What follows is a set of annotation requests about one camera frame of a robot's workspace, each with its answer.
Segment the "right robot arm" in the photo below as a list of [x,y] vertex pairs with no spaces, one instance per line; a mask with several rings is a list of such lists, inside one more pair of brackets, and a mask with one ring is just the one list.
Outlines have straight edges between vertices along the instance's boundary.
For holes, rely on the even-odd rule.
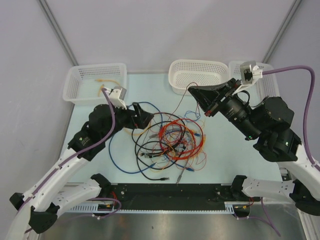
[[232,78],[218,85],[193,85],[187,90],[205,116],[221,113],[245,140],[256,141],[253,148],[265,160],[285,168],[295,179],[270,181],[237,175],[231,184],[231,196],[237,201],[245,197],[289,201],[300,211],[319,216],[320,173],[309,161],[305,144],[291,129],[294,112],[279,96],[268,97],[251,108],[238,96],[240,87],[241,81]]

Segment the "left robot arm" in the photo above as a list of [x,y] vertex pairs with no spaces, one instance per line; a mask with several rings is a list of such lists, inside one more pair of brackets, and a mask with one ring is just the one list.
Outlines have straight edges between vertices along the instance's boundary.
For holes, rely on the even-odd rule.
[[143,130],[153,117],[153,113],[143,110],[137,102],[133,103],[133,109],[112,103],[97,105],[41,180],[24,193],[16,192],[10,197],[17,214],[6,239],[22,240],[31,230],[44,233],[70,208],[90,199],[107,199],[111,188],[100,173],[63,195],[59,192],[75,173],[105,148],[108,139],[124,128]]

